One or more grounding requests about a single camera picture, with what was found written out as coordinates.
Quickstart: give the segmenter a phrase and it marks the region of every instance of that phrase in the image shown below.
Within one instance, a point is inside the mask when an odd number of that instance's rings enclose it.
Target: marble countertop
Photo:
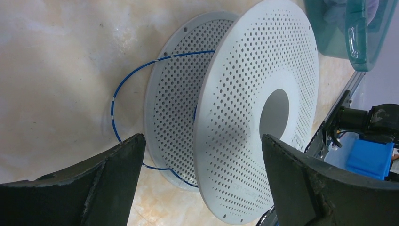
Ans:
[[[241,15],[260,0],[23,0],[0,3],[0,183],[34,180],[116,145],[110,103],[132,69],[157,57],[185,22],[202,13]],[[294,1],[302,9],[301,0]],[[319,55],[313,131],[353,73]],[[143,133],[151,68],[127,81],[115,117],[122,139]],[[152,164],[148,154],[144,161]],[[142,168],[129,226],[225,225],[199,193]]]

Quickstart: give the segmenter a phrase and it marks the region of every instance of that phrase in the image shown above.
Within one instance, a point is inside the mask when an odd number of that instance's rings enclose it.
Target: hole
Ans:
[[[259,135],[271,134],[280,139],[287,126],[289,100],[284,90],[274,91],[264,104],[259,122]]]

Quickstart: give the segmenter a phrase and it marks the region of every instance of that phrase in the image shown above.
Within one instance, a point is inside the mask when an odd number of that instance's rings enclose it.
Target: white perforated disc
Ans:
[[[260,137],[304,151],[318,65],[310,23],[288,0],[257,4],[219,44],[199,96],[194,164],[199,191],[222,221],[245,224],[273,205]]]
[[[159,58],[187,52],[215,50],[238,16],[228,12],[202,14],[177,30]],[[172,58],[154,65],[144,104],[144,130],[150,155],[159,168],[172,168],[196,185],[193,162],[193,114],[213,54]],[[188,190],[170,171],[161,173],[172,184]]]

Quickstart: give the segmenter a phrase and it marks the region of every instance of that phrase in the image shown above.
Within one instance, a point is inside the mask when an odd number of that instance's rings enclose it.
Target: perforated plate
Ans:
[[[199,191],[222,221],[245,224],[273,205],[260,136],[270,133],[304,151],[318,65],[310,23],[287,0],[257,4],[219,44],[200,92],[194,164]]]
[[[215,50],[237,17],[228,12],[212,12],[192,19],[173,34],[159,57]],[[212,53],[191,55],[156,63],[145,97],[145,137],[155,165],[172,168],[194,185],[197,180],[193,163],[193,114],[212,56]],[[161,173],[182,189],[198,191],[170,171]]]

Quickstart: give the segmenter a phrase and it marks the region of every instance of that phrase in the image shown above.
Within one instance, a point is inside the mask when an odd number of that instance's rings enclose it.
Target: blue and white striped wire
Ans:
[[[181,54],[176,54],[176,55],[170,55],[170,56],[166,56],[166,57],[162,57],[156,60],[153,60],[151,62],[148,62],[146,64],[143,64],[142,66],[136,68],[135,70],[133,70],[131,73],[129,73],[118,85],[118,87],[115,90],[115,93],[113,94],[112,97],[112,102],[111,102],[111,122],[112,122],[112,128],[113,131],[115,133],[116,138],[118,139],[119,143],[122,145],[122,140],[119,137],[118,131],[116,130],[116,126],[115,126],[115,120],[114,120],[114,116],[113,116],[113,109],[114,109],[114,104],[115,104],[115,98],[120,90],[120,88],[122,87],[122,85],[136,72],[140,71],[141,69],[150,66],[156,62],[162,61],[162,60],[167,60],[167,59],[171,59],[171,58],[175,58],[175,57],[183,57],[183,56],[188,56],[188,55],[195,55],[195,54],[205,54],[205,53],[214,53],[214,50],[205,50],[205,51],[199,51],[199,52],[191,52],[191,53],[181,53]],[[170,172],[172,172],[172,174],[177,177],[179,180],[183,181],[184,183],[188,184],[189,186],[192,187],[198,187],[197,185],[191,184],[188,181],[185,181],[183,178],[181,178],[175,171],[173,171],[173,169],[171,168],[157,168],[157,167],[153,167],[153,166],[149,166],[145,163],[143,163],[143,166],[149,168],[149,169],[153,169],[153,170],[160,170],[160,171],[165,171],[165,170],[169,170]]]

